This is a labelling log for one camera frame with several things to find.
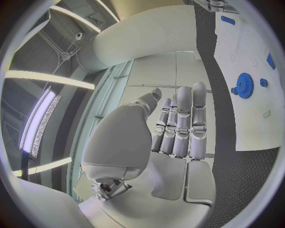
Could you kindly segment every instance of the light strip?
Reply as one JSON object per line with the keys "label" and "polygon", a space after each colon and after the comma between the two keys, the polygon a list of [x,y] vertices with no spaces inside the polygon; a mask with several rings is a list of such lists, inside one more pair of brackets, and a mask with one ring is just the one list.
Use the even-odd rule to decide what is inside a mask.
{"label": "light strip", "polygon": [[27,123],[25,125],[25,128],[24,128],[24,131],[23,131],[23,134],[22,134],[22,137],[21,137],[21,141],[20,141],[20,145],[19,145],[19,149],[22,150],[23,149],[23,146],[24,146],[24,142],[25,142],[25,139],[26,139],[26,136],[27,136],[27,132],[28,132],[28,129],[29,129],[29,126],[39,108],[39,106],[41,105],[41,103],[43,102],[43,100],[46,98],[46,96],[48,95],[50,91],[50,87],[43,93],[43,95],[39,98],[38,102],[36,103],[35,107],[33,108],[28,120],[27,120]]}
{"label": "light strip", "polygon": [[95,89],[95,86],[91,83],[81,82],[67,77],[60,77],[55,75],[48,75],[30,71],[8,70],[5,72],[5,78],[25,78],[35,79],[41,81],[57,82],[66,85],[78,86],[86,89]]}
{"label": "light strip", "polygon": [[62,12],[64,14],[66,14],[66,15],[69,15],[69,16],[71,16],[71,17],[81,21],[82,23],[84,23],[84,24],[88,25],[89,27],[93,28],[98,33],[101,32],[101,30],[99,28],[97,28],[95,25],[91,24],[89,21],[85,20],[84,18],[78,16],[77,14],[75,14],[73,12],[70,12],[70,11],[68,11],[68,10],[66,10],[64,8],[58,7],[58,6],[51,6],[50,8],[53,9],[53,10]]}
{"label": "light strip", "polygon": [[34,142],[33,142],[33,147],[32,147],[32,151],[31,151],[31,156],[33,158],[38,157],[39,145],[40,145],[41,139],[43,137],[44,131],[45,131],[46,126],[48,124],[48,121],[49,121],[54,109],[56,108],[58,102],[60,101],[60,99],[61,99],[61,96],[56,96],[54,98],[51,105],[48,107],[44,117],[42,118],[42,121],[38,127],[37,134],[36,134]]}
{"label": "light strip", "polygon": [[102,1],[100,0],[96,0],[98,3],[100,3],[101,6],[103,6],[105,8],[105,10],[108,11],[108,13],[110,13],[112,15],[112,17],[117,21],[117,22],[120,22],[120,20],[112,13],[112,11],[109,10],[109,8],[104,4],[102,3]]}
{"label": "light strip", "polygon": [[37,132],[38,126],[41,122],[42,117],[47,111],[49,105],[55,98],[55,96],[56,96],[55,93],[50,91],[48,95],[45,97],[45,99],[43,100],[43,102],[41,103],[41,105],[39,106],[30,126],[28,127],[27,136],[26,136],[24,146],[23,146],[24,151],[29,152],[29,153],[31,152],[32,145],[34,142],[34,137]]}
{"label": "light strip", "polygon": [[[54,162],[46,164],[46,165],[41,165],[41,166],[38,166],[38,167],[30,168],[28,170],[28,174],[29,175],[35,174],[36,173],[36,169],[37,169],[37,173],[38,172],[43,172],[43,171],[46,171],[46,170],[50,170],[50,169],[56,168],[58,166],[62,166],[62,165],[68,164],[70,162],[71,162],[71,157],[64,158],[64,159],[61,159],[59,161],[54,161]],[[20,177],[22,175],[21,170],[13,171],[12,173],[16,177]]]}

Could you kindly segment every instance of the blue component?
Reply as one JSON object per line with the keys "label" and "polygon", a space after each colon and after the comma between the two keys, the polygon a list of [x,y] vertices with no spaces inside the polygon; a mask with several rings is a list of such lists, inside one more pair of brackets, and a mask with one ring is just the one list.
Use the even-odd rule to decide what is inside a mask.
{"label": "blue component", "polygon": [[225,16],[221,16],[221,20],[224,21],[224,22],[230,23],[230,24],[232,24],[232,25],[235,25],[235,24],[236,24],[235,20],[233,20],[233,19],[231,19],[231,18],[227,18],[227,17],[225,17]]}
{"label": "blue component", "polygon": [[262,87],[268,87],[268,81],[266,79],[264,79],[264,78],[261,78],[260,79],[260,85]]}
{"label": "blue component", "polygon": [[241,98],[247,99],[253,93],[254,83],[252,77],[247,73],[242,73],[237,80],[237,93]]}
{"label": "blue component", "polygon": [[271,54],[269,53],[268,57],[267,57],[267,62],[268,64],[272,67],[272,69],[275,69],[275,64],[273,62],[273,59],[272,59],[272,56]]}
{"label": "blue component", "polygon": [[230,92],[234,95],[238,95],[238,91],[237,91],[237,88],[234,87],[234,88],[231,88]]}

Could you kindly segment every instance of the robotic hand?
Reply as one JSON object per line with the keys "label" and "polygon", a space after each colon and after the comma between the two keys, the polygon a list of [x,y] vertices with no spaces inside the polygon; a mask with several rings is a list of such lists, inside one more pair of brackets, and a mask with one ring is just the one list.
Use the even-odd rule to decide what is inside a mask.
{"label": "robotic hand", "polygon": [[89,137],[82,156],[82,170],[94,183],[100,200],[126,192],[125,180],[138,177],[149,161],[152,137],[147,117],[162,93],[156,88],[106,116]]}

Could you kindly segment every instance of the air vent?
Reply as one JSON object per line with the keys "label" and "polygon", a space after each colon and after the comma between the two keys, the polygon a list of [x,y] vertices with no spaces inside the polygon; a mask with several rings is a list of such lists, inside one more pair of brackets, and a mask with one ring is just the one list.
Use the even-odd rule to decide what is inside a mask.
{"label": "air vent", "polygon": [[106,23],[106,21],[103,19],[100,13],[92,15],[90,16],[90,18],[96,24],[97,27],[101,27],[102,25]]}
{"label": "air vent", "polygon": [[5,149],[13,154],[19,154],[19,130],[4,121],[3,124],[3,141]]}

